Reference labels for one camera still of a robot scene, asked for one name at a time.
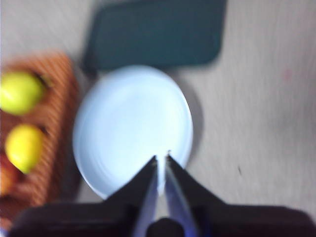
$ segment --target dark green placemat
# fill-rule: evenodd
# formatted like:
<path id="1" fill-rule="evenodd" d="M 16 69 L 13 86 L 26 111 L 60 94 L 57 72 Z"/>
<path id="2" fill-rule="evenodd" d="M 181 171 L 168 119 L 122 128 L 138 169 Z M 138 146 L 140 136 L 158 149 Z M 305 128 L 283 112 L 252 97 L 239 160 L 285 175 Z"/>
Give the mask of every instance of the dark green placemat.
<path id="1" fill-rule="evenodd" d="M 83 67 L 89 72 L 131 64 L 159 68 L 202 64 L 221 47 L 224 0 L 142 0 L 100 9 Z"/>

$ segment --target yellow lemon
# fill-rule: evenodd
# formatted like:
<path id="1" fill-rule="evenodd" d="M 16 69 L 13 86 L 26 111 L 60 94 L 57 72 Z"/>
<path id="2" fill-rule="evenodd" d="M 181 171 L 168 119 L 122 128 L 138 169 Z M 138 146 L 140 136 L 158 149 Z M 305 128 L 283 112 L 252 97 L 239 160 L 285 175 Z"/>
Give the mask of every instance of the yellow lemon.
<path id="1" fill-rule="evenodd" d="M 14 127 L 5 141 L 9 161 L 27 174 L 38 163 L 43 147 L 43 132 L 29 124 Z"/>
<path id="2" fill-rule="evenodd" d="M 9 114 L 23 115 L 44 96 L 45 86 L 27 72 L 8 72 L 1 76 L 1 109 Z"/>

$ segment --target green lemon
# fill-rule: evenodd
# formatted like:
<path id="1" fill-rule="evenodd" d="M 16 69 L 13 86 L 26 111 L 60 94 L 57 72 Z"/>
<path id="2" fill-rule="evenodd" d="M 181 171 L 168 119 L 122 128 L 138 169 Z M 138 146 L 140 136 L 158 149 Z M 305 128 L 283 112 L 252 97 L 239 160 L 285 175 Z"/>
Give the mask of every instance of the green lemon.
<path id="1" fill-rule="evenodd" d="M 5 153 L 9 161 L 27 174 L 40 160 L 43 132 L 29 124 L 14 127 L 5 141 Z"/>
<path id="2" fill-rule="evenodd" d="M 9 72 L 1 76 L 0 107 L 13 115 L 29 112 L 44 96 L 45 86 L 27 72 Z"/>

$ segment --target apple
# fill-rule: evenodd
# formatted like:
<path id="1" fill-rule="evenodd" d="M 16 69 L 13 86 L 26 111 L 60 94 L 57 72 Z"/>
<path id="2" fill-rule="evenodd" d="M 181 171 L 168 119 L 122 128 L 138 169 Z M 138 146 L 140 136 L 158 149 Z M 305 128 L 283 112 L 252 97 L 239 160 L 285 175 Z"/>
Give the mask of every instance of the apple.
<path id="1" fill-rule="evenodd" d="M 29 112 L 44 96 L 45 85 L 31 73 L 8 72 L 1 76 L 1 109 L 12 115 Z"/>
<path id="2" fill-rule="evenodd" d="M 36 126 L 17 125 L 9 132 L 5 140 L 5 153 L 15 167 L 27 174 L 40 160 L 43 139 L 43 132 Z"/>
<path id="3" fill-rule="evenodd" d="M 0 154 L 0 196 L 3 197 L 11 191 L 18 182 L 20 171 L 10 163 L 5 154 Z"/>

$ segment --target tabletop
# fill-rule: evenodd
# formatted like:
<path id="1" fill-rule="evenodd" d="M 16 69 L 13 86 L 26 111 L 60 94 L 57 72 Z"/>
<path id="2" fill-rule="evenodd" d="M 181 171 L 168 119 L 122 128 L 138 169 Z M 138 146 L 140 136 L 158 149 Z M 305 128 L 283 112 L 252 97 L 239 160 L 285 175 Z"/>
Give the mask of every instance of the tabletop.
<path id="1" fill-rule="evenodd" d="M 114 1 L 2 0 L 1 60 L 57 48 L 79 61 L 100 2 Z M 167 73 L 192 112 L 195 179 L 316 220 L 316 1 L 229 0 L 219 57 Z M 81 182 L 76 200 L 100 198 Z"/>

